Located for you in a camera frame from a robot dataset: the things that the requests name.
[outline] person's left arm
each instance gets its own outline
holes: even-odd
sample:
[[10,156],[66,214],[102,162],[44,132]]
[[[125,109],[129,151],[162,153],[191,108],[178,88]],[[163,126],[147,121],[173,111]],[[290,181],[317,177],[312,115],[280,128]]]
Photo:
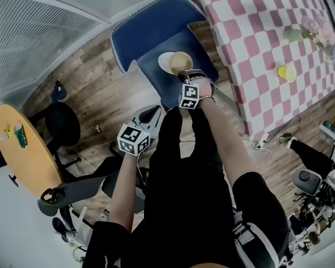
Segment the person's left arm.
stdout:
[[134,217],[136,164],[136,156],[125,154],[109,210],[109,222],[118,223],[129,232]]

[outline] white plate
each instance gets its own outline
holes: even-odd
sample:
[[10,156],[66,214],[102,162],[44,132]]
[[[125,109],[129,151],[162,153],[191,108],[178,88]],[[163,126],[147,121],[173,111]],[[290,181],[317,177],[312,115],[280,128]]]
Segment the white plate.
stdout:
[[161,54],[157,60],[157,63],[159,64],[161,69],[167,72],[168,74],[173,74],[173,72],[171,71],[169,67],[169,60],[174,53],[175,53],[174,51],[167,51]]

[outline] yellow table top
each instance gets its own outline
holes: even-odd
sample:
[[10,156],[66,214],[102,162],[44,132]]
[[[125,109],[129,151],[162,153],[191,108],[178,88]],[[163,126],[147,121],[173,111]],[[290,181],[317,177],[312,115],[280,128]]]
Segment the yellow table top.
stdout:
[[60,173],[49,149],[28,119],[16,108],[0,105],[0,138],[6,129],[17,124],[22,124],[25,130],[27,146],[21,148],[14,135],[0,141],[0,150],[20,183],[40,197],[46,189],[61,184]]

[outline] checkered tablecloth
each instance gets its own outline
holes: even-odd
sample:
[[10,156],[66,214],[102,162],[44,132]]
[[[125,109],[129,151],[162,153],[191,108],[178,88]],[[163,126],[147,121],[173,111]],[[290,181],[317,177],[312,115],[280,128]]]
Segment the checkered tablecloth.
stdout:
[[[246,133],[258,139],[335,89],[335,64],[309,39],[289,43],[285,30],[300,29],[303,16],[329,19],[322,0],[198,0],[230,73]],[[279,78],[280,65],[298,77]]]

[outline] cup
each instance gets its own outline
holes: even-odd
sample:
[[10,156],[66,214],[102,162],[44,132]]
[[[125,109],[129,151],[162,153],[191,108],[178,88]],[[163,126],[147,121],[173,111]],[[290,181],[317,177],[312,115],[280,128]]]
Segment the cup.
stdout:
[[296,68],[292,65],[280,66],[278,68],[278,75],[286,79],[289,83],[292,83],[296,80]]
[[170,56],[169,68],[173,74],[177,75],[180,71],[190,70],[192,67],[192,58],[187,53],[178,51]]

